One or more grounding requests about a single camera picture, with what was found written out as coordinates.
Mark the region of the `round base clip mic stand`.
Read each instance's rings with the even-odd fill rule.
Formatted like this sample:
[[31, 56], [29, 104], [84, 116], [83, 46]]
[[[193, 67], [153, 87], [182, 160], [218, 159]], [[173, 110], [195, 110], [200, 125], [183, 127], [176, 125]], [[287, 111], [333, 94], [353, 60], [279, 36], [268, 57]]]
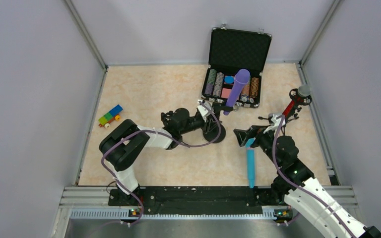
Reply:
[[220, 121], [220, 114], [222, 112], [230, 113], [233, 109], [222, 105], [221, 103], [212, 103], [212, 112], [208, 117], [209, 127], [207, 133], [202, 133], [205, 140], [210, 143], [220, 143], [226, 136], [226, 129]]

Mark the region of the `cyan toy microphone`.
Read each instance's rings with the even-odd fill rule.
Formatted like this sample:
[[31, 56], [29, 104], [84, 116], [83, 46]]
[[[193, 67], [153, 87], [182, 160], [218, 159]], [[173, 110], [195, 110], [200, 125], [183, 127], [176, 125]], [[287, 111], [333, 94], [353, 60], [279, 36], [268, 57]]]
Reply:
[[251, 145], [254, 142], [254, 138], [250, 138], [245, 144], [246, 149], [246, 162], [247, 162], [247, 179], [249, 188], [254, 188], [255, 186], [255, 152]]

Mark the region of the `small tripod mic stand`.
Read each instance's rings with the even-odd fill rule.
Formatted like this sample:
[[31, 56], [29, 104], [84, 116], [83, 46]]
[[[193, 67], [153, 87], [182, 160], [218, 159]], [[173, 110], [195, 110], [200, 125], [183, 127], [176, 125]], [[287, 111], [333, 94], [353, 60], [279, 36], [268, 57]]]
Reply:
[[160, 114], [161, 121], [165, 128], [177, 126], [177, 114], [174, 111], [168, 111]]

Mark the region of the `purple toy microphone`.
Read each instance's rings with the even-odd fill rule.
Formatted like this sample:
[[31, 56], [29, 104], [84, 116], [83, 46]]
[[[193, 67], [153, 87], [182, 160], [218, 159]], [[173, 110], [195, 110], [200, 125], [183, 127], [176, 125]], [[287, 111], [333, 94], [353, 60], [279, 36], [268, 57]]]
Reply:
[[243, 88], [248, 84], [250, 79], [250, 72], [247, 69], [240, 69], [234, 76], [234, 85], [231, 93], [226, 101], [226, 106], [233, 109], [235, 103], [239, 99], [239, 96]]

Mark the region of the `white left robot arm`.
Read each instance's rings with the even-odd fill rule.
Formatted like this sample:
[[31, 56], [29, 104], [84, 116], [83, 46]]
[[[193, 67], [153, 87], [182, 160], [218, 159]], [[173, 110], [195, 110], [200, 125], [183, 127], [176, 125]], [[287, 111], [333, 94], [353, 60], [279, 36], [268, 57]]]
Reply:
[[206, 145], [218, 138], [223, 129], [210, 105], [197, 107], [194, 116], [185, 108], [161, 114], [163, 128], [144, 127], [130, 119], [123, 121], [99, 145], [102, 166], [112, 175], [116, 187], [133, 196], [138, 188], [133, 165], [144, 148], [172, 150], [178, 145], [191, 148], [183, 135], [201, 129]]

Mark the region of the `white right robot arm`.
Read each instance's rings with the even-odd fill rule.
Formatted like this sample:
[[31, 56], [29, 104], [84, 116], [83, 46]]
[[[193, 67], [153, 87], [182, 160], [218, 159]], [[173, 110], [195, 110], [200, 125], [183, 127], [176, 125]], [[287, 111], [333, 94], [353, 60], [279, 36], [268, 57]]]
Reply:
[[347, 212], [298, 158], [299, 149], [288, 135], [276, 136], [266, 126], [233, 130], [239, 146], [260, 148], [277, 169], [271, 188], [278, 199], [293, 207], [325, 238], [380, 238], [375, 226], [367, 227]]

